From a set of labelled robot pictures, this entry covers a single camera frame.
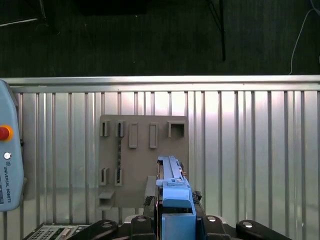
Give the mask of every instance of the dark background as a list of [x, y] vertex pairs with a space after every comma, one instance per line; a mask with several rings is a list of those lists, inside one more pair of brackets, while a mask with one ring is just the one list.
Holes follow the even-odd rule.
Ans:
[[[0, 77], [287, 75], [310, 8], [309, 0], [224, 0], [223, 62], [205, 0], [152, 0], [146, 14], [111, 16], [83, 16], [73, 1], [55, 0], [59, 35], [36, 22], [0, 28]], [[293, 74], [320, 74], [319, 55], [320, 17], [312, 12]]]

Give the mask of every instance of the red emergency stop button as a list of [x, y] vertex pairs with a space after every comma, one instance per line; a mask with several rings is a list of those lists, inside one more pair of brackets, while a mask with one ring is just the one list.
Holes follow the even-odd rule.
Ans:
[[0, 141], [6, 141], [10, 137], [10, 130], [4, 126], [0, 126]]

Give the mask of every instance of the gray plastic board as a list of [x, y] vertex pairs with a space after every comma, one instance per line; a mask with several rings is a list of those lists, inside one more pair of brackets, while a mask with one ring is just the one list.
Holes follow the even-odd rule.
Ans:
[[187, 172], [188, 129], [185, 116], [101, 116], [99, 207], [142, 208], [148, 176], [157, 175], [158, 156], [175, 156]]

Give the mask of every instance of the black pole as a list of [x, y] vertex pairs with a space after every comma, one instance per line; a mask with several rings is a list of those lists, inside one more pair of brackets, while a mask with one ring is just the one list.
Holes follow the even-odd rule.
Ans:
[[220, 25], [221, 25], [221, 43], [222, 43], [222, 60], [226, 60], [226, 43], [225, 43], [225, 21], [224, 21], [224, 0], [219, 0], [220, 7]]

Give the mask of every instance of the corrugated metal wall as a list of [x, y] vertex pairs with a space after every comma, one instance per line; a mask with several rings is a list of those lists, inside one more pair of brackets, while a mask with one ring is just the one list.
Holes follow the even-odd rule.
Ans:
[[320, 93], [282, 88], [16, 93], [28, 182], [22, 206], [0, 213], [0, 240], [42, 222], [118, 221], [141, 211], [97, 209], [103, 114], [188, 116], [188, 178], [208, 214], [319, 239]]

